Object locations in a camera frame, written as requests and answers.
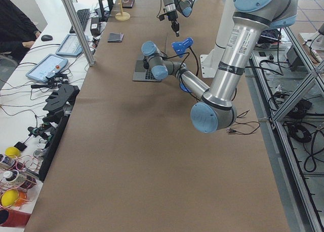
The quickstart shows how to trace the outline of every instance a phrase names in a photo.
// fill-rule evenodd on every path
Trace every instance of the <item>tablet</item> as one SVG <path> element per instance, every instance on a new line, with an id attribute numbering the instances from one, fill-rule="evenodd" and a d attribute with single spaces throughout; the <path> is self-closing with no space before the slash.
<path id="1" fill-rule="evenodd" d="M 65 57 L 77 57 L 82 48 L 75 33 L 69 33 L 56 51 L 56 55 Z"/>
<path id="2" fill-rule="evenodd" d="M 26 77 L 38 82 L 46 82 L 48 78 L 53 77 L 56 73 L 60 72 L 68 63 L 66 58 L 49 54 L 32 70 L 30 70 Z"/>

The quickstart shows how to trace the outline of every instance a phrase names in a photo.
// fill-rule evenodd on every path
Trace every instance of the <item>white bottle cap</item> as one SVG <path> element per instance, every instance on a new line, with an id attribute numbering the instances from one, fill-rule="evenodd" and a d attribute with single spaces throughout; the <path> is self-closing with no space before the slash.
<path id="1" fill-rule="evenodd" d="M 11 171 L 5 171 L 4 172 L 4 178 L 10 178 L 11 176 L 13 176 L 14 174 Z"/>

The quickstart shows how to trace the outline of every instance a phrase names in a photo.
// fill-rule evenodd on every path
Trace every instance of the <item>red cup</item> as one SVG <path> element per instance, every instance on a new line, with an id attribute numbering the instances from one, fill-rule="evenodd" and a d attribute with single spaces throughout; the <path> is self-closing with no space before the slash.
<path id="1" fill-rule="evenodd" d="M 29 213 L 23 213 L 11 209 L 0 210 L 1 227 L 25 228 L 27 222 L 29 221 L 29 218 Z"/>

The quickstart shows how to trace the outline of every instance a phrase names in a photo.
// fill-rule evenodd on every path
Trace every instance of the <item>black box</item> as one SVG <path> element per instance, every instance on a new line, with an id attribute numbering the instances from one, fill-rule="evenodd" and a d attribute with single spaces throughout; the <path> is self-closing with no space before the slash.
<path id="1" fill-rule="evenodd" d="M 99 17 L 91 18 L 90 32 L 92 36 L 100 35 Z"/>

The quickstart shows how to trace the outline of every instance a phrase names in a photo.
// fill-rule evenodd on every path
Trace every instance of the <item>laptop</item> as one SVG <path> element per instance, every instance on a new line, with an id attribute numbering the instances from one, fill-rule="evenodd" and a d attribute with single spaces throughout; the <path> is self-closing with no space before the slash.
<path id="1" fill-rule="evenodd" d="M 156 80 L 151 72 L 151 69 L 145 69 L 143 63 L 144 56 L 140 55 L 137 58 L 135 69 L 133 73 L 133 81 L 136 82 L 161 82 L 161 80 Z"/>

